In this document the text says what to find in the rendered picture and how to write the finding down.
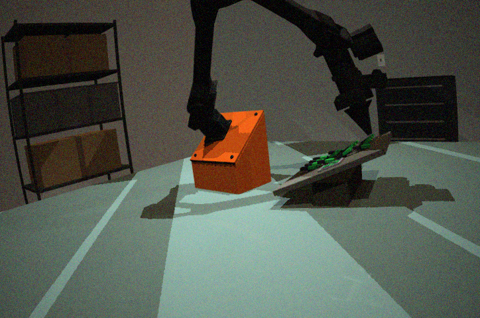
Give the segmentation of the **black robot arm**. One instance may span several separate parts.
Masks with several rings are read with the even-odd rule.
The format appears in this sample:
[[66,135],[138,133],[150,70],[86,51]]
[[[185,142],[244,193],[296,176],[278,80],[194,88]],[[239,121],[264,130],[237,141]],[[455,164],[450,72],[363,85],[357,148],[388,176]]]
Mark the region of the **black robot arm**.
[[[192,18],[195,22],[196,37],[194,44],[194,77],[187,111],[190,114],[188,127],[200,129],[206,136],[204,142],[223,140],[232,120],[226,120],[214,109],[217,96],[217,80],[211,80],[211,54],[214,23],[220,8],[228,7],[242,0],[190,0]],[[274,14],[296,25],[314,44],[314,56],[324,56],[330,72],[354,64],[348,51],[359,60],[383,52],[383,46],[373,27],[368,24],[348,33],[347,29],[334,23],[323,13],[310,10],[293,0],[252,0]],[[387,74],[375,69],[372,74],[355,72],[357,86],[363,91],[388,87]],[[367,90],[366,90],[367,89]]]

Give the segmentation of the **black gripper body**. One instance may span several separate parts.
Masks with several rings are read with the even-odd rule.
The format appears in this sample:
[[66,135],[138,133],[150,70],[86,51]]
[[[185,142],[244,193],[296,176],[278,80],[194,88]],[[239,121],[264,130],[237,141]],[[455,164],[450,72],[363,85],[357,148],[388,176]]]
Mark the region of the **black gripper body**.
[[352,63],[331,72],[332,81],[335,82],[339,91],[339,95],[333,102],[337,111],[360,105],[366,102],[366,99],[374,97],[371,89],[364,92],[362,85],[357,86],[355,72],[359,73],[355,64]]

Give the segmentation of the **beige switch panel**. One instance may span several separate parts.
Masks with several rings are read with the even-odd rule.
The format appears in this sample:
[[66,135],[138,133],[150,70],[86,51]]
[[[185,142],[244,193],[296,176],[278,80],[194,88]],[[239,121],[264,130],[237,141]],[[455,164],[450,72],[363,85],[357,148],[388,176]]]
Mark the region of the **beige switch panel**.
[[274,196],[312,183],[314,206],[348,207],[362,182],[361,165],[387,153],[391,131],[355,141],[345,150],[313,158],[300,171],[273,191]]

